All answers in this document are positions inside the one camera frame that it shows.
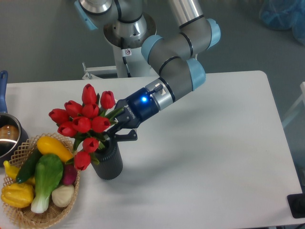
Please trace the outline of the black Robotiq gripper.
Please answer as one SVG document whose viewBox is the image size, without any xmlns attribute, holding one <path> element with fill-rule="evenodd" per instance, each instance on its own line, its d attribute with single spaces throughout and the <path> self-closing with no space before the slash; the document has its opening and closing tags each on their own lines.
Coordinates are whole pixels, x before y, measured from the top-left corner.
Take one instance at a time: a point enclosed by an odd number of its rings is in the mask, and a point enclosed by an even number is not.
<svg viewBox="0 0 305 229">
<path fill-rule="evenodd" d="M 122 108 L 123 111 L 116 116 L 118 123 L 104 134 L 105 141 L 136 141 L 138 135 L 134 128 L 159 112 L 156 102 L 145 87 L 119 100 L 115 106 L 117 108 Z M 131 130 L 127 134 L 118 135 L 117 132 L 122 129 Z"/>
</svg>

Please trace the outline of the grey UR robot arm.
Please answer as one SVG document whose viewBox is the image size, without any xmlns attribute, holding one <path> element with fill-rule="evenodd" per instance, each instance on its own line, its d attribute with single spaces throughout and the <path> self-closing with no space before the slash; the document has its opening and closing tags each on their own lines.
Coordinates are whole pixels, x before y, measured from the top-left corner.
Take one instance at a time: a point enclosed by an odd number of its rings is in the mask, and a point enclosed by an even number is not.
<svg viewBox="0 0 305 229">
<path fill-rule="evenodd" d="M 172 0 L 179 34 L 170 40 L 157 35 L 152 17 L 140 0 L 77 0 L 75 8 L 90 30 L 103 29 L 113 48 L 115 66 L 86 68 L 87 75 L 107 72 L 122 77 L 157 74 L 158 78 L 125 99 L 122 111 L 105 134 L 107 140 L 137 139 L 136 128 L 205 82 L 196 54 L 210 49 L 221 37 L 218 24 L 205 18 L 196 0 Z"/>
</svg>

